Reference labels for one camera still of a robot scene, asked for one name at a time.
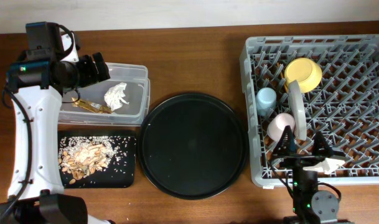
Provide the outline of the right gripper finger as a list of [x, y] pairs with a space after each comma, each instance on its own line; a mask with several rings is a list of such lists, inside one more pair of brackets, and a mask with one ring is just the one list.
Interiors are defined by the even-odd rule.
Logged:
[[274, 156], [290, 156], [297, 154], [295, 138], [290, 126], [286, 126], [273, 150]]
[[316, 132], [314, 138], [314, 145], [312, 147], [313, 156], [333, 156], [334, 151], [327, 143], [325, 137], [321, 132]]

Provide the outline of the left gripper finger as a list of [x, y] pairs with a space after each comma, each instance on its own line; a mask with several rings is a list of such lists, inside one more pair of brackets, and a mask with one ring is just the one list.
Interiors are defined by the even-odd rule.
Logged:
[[109, 68], [104, 61], [104, 58], [100, 52], [93, 54], [95, 67], [97, 69], [96, 79], [98, 82], [102, 82], [110, 79]]
[[97, 70], [92, 58], [89, 55], [83, 55], [78, 61], [79, 86], [89, 86], [97, 82]]

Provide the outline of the pink cup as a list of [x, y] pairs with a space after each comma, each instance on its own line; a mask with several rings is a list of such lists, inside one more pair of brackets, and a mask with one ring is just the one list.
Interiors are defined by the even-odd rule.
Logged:
[[267, 134], [273, 141], [278, 142], [286, 126], [290, 126], [291, 131], [294, 132], [294, 117], [288, 113], [280, 113], [269, 123]]

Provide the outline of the white tissue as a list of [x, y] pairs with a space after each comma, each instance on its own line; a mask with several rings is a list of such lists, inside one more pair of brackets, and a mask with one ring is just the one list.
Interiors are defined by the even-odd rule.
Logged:
[[125, 89], [127, 84], [121, 82], [115, 86], [109, 88], [109, 90], [104, 95], [104, 101], [111, 111], [115, 111], [121, 108], [123, 105], [128, 105], [129, 102], [125, 100]]

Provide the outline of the gold snack wrapper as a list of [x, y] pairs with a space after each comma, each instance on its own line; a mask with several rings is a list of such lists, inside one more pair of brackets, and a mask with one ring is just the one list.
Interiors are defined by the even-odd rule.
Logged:
[[91, 111], [92, 113], [103, 113], [103, 114], [111, 114], [112, 111], [109, 107], [103, 106], [98, 103], [90, 102], [88, 100], [82, 100], [78, 98], [72, 98], [73, 106], [83, 108], [85, 110]]

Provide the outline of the grey round plate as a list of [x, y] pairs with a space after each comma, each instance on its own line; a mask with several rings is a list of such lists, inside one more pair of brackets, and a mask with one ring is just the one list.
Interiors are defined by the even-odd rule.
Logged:
[[307, 139], [306, 114], [301, 89], [297, 80], [288, 85], [288, 97], [289, 107], [295, 122], [294, 134], [297, 139], [305, 141]]

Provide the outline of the blue cup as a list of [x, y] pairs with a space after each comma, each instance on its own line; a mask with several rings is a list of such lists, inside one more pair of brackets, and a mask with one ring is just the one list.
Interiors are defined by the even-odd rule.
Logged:
[[272, 88], [262, 88], [256, 94], [256, 110], [260, 116], [265, 116], [276, 106], [276, 92]]

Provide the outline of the grey dishwasher rack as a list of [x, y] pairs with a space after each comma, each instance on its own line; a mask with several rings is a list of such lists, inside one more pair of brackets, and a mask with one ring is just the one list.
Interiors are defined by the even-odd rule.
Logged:
[[[307, 139], [297, 141], [300, 154], [311, 153], [321, 132], [331, 147], [345, 153], [345, 164], [320, 181], [332, 185], [379, 185], [379, 34], [250, 37], [240, 55], [246, 100], [252, 182], [264, 189], [281, 186], [288, 169], [268, 164], [275, 143], [266, 129], [273, 118], [290, 111], [280, 73], [297, 58], [309, 58], [322, 69], [316, 89], [303, 94]], [[257, 114], [256, 94], [276, 92], [276, 106]]]

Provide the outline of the yellow bowl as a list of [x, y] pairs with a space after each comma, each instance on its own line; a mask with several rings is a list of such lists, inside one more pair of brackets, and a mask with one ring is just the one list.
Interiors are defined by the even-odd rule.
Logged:
[[322, 69], [309, 58], [297, 58], [290, 62], [283, 73], [285, 85], [297, 81], [301, 93], [307, 93], [319, 85], [322, 80]]

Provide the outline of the food scraps and rice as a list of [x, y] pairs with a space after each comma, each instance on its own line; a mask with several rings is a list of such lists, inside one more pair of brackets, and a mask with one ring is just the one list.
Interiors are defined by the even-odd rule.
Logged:
[[64, 136], [58, 144], [58, 169], [64, 187], [95, 187], [126, 174], [127, 136]]

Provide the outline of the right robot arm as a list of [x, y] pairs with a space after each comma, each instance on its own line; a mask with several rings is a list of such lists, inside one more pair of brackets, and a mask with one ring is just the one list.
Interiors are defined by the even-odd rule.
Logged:
[[318, 181], [320, 172], [331, 174], [345, 164], [345, 153], [330, 147], [321, 132], [313, 138], [310, 155], [298, 154], [290, 126], [286, 126], [273, 150], [268, 164], [277, 174], [273, 163], [290, 169], [292, 182], [288, 178], [280, 181], [287, 188], [293, 202], [294, 216], [283, 218], [284, 223], [339, 223], [337, 214], [342, 198], [341, 192], [334, 186]]

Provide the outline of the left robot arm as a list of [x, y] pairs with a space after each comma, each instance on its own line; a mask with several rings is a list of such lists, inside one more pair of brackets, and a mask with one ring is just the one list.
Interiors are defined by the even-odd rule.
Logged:
[[0, 223], [101, 223], [84, 199], [64, 193], [57, 126], [64, 93], [109, 77], [100, 53], [69, 58], [27, 50], [11, 64], [4, 91], [16, 118], [14, 174]]

